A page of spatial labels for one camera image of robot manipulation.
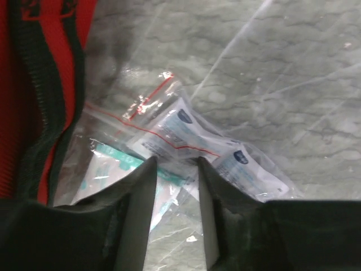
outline zipper teeth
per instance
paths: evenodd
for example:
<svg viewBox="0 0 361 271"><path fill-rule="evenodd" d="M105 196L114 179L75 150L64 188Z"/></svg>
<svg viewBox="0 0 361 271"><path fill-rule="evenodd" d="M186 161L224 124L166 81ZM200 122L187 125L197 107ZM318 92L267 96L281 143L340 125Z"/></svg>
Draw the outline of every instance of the zipper teeth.
<svg viewBox="0 0 361 271"><path fill-rule="evenodd" d="M19 166L16 195L37 199L45 161L65 124L65 105L55 61L38 21L22 21L20 1L9 1L11 34L15 47L32 78L43 128L25 152Z"/></svg>

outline red backpack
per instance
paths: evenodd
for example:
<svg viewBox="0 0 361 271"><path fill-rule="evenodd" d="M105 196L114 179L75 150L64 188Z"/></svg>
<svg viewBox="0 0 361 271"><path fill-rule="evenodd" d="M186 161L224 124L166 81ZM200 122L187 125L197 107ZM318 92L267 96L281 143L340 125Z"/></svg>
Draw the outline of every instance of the red backpack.
<svg viewBox="0 0 361 271"><path fill-rule="evenodd" d="M1 0L0 198L51 204L84 103L96 0Z"/></svg>

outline white packet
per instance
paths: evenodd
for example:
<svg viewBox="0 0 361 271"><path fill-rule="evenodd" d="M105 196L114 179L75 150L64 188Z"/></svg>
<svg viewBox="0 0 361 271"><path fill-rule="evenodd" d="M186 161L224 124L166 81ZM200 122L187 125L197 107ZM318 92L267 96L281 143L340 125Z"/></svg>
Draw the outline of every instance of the white packet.
<svg viewBox="0 0 361 271"><path fill-rule="evenodd" d="M182 98L148 127L148 132L138 133L128 142L128 148L145 159L157 156L162 168L187 180L194 180L197 174L194 158L203 156L212 162L223 152L232 150L222 141L209 141L208 138L216 135L199 125Z"/></svg>
<svg viewBox="0 0 361 271"><path fill-rule="evenodd" d="M93 158L72 204L121 181L143 163L140 159L103 144L98 144L93 152ZM178 176L158 170L151 230L176 200L183 183Z"/></svg>
<svg viewBox="0 0 361 271"><path fill-rule="evenodd" d="M252 158L246 146L250 150L256 149L254 146L205 130L181 97L144 130L146 132L138 133L127 146L146 159L157 156L162 168L188 181L184 188L196 199L199 193L194 158L199 156L212 163L223 178L260 201L293 198L293 193L288 193L297 191L284 174L279 174L281 181ZM281 172L260 150L251 151L253 153L264 157L262 161L269 164L267 168Z"/></svg>

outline blue oval logo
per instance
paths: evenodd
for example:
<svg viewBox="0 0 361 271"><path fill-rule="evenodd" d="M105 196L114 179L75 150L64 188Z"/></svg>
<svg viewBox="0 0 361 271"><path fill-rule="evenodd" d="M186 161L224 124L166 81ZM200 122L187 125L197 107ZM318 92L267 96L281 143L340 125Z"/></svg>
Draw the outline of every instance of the blue oval logo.
<svg viewBox="0 0 361 271"><path fill-rule="evenodd" d="M178 112L178 117L180 118L181 121L183 121L184 123L188 123L188 124L192 124L193 121L191 120L191 118L187 115L187 113L185 113L185 111L183 109L179 110Z"/></svg>
<svg viewBox="0 0 361 271"><path fill-rule="evenodd" d="M244 164L244 165L247 165L248 164L248 159L246 158L246 156L244 156L243 152L242 151L236 151L233 153L233 156L235 157L235 159L241 163L241 164Z"/></svg>

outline gray concrete floor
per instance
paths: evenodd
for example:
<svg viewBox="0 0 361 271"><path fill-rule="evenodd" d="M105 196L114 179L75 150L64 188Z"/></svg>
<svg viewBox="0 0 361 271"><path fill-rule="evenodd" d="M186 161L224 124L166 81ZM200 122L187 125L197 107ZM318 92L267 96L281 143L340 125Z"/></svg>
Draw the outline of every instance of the gray concrete floor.
<svg viewBox="0 0 361 271"><path fill-rule="evenodd" d="M99 0L88 98L122 113L172 71L199 113L306 198L360 199L360 11L358 0ZM172 208L145 270L205 270L197 201Z"/></svg>

